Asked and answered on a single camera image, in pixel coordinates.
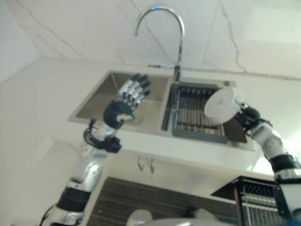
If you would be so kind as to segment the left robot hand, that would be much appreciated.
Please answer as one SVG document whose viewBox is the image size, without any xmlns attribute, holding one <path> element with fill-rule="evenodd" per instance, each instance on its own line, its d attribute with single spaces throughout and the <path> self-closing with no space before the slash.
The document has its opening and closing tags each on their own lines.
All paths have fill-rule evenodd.
<svg viewBox="0 0 301 226">
<path fill-rule="evenodd" d="M 105 109 L 103 113 L 104 123 L 113 129 L 119 129 L 124 123 L 134 120 L 133 112 L 151 93 L 148 89 L 150 84 L 149 76 L 142 76 L 139 73 L 127 80 L 118 90 L 114 100 Z"/>
</svg>

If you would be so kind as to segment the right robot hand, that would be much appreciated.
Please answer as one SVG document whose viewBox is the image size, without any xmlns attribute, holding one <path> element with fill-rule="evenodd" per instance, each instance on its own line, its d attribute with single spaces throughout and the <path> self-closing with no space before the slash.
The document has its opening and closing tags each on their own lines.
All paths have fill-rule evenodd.
<svg viewBox="0 0 301 226">
<path fill-rule="evenodd" d="M 242 99 L 237 98 L 235 101 L 239 106 L 239 110 L 234 118 L 243 128 L 245 133 L 255 128 L 259 123 L 262 122 L 261 115 L 257 110 L 250 107 Z"/>
</svg>

